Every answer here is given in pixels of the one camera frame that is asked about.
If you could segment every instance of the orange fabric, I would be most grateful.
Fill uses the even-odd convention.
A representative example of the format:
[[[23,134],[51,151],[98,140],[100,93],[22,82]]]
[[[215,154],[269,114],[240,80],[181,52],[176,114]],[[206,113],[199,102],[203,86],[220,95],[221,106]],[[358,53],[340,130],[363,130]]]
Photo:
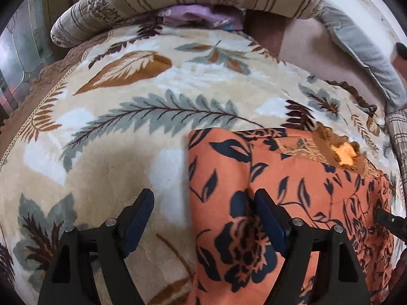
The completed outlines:
[[[286,128],[190,133],[198,263],[188,305],[262,305],[266,300],[284,260],[275,254],[253,212],[253,194],[260,188],[291,217],[312,227],[341,224],[366,274],[371,300],[382,300],[391,273],[393,236],[373,216],[379,207],[390,211],[388,178],[381,171],[366,176],[317,161],[326,159],[315,151],[312,139],[311,132]],[[278,145],[282,140],[298,147],[308,143],[310,149],[297,150],[297,157],[287,155]],[[307,303],[316,265],[313,252],[299,304]]]

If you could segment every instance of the silver bolt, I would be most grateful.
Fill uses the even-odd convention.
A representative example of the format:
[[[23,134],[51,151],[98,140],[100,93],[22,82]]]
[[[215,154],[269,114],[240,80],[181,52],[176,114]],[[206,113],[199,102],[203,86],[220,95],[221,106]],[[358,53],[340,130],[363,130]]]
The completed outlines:
[[[301,227],[304,224],[304,221],[302,221],[301,218],[294,218],[293,219],[293,224],[297,227]]]
[[[333,227],[333,230],[336,231],[337,233],[342,233],[343,232],[343,227],[341,225],[335,225]]]
[[[65,228],[65,231],[66,231],[67,233],[70,233],[71,231],[74,230],[74,228],[75,228],[75,226],[72,225],[71,227],[66,227],[66,228]]]
[[[105,224],[107,227],[112,227],[112,226],[116,225],[116,222],[117,221],[115,218],[110,218],[110,219],[106,220]]]

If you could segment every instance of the orange floral fabric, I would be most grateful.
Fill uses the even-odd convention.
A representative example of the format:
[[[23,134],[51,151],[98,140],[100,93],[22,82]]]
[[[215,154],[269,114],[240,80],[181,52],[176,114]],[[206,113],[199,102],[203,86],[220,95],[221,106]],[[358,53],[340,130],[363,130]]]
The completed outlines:
[[[297,148],[293,155],[282,143]],[[366,274],[371,300],[382,300],[391,274],[393,236],[375,224],[374,212],[390,211],[387,175],[369,162],[362,174],[325,162],[312,132],[213,128],[190,133],[197,273],[188,305],[266,300],[284,259],[274,252],[253,210],[253,195],[260,188],[291,217],[312,227],[342,225]],[[310,296],[317,258],[313,252],[299,304]]]

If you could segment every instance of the purple cloth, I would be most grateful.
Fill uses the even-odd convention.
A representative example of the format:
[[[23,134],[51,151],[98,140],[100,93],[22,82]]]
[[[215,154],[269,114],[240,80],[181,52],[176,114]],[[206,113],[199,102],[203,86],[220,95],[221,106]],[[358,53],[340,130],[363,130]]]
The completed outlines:
[[[170,26],[192,25],[227,31],[243,29],[243,12],[234,7],[179,5],[161,9],[156,15],[163,18],[164,25]]]

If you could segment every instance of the floral blanket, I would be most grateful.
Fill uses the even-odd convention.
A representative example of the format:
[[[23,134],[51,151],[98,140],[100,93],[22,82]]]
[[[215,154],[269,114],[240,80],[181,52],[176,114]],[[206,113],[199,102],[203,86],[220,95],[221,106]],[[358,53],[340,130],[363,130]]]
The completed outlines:
[[[150,188],[155,208],[127,266],[147,304],[182,304],[197,271],[188,133],[306,131],[317,121],[359,143],[388,176],[393,213],[405,215],[389,137],[346,90],[236,33],[163,25],[112,30],[55,84],[0,161],[7,280],[26,304],[36,304],[64,230],[99,226]],[[394,239],[393,264],[401,250]],[[94,271],[107,304],[101,271]]]

